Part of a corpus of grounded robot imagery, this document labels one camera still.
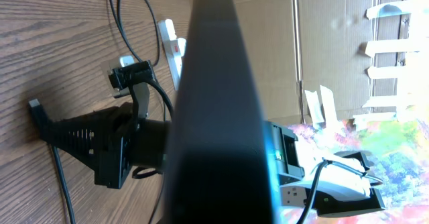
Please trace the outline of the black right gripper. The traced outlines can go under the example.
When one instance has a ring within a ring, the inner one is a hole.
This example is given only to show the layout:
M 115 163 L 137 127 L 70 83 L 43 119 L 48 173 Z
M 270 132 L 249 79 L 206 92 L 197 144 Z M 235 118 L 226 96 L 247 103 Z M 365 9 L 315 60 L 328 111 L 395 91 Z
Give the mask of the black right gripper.
M 95 171 L 95 184 L 120 189 L 128 176 L 142 179 L 164 171 L 169 121 L 134 119 L 133 105 L 51 120 L 36 107 L 40 138 Z

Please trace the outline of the Samsung Galaxy smartphone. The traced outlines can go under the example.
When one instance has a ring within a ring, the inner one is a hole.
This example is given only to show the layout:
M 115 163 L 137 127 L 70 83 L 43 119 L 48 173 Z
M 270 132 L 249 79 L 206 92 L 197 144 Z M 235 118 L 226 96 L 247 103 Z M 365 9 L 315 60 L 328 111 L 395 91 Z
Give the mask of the Samsung Galaxy smartphone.
M 194 0 L 168 132 L 167 223 L 274 223 L 275 164 L 233 0 Z

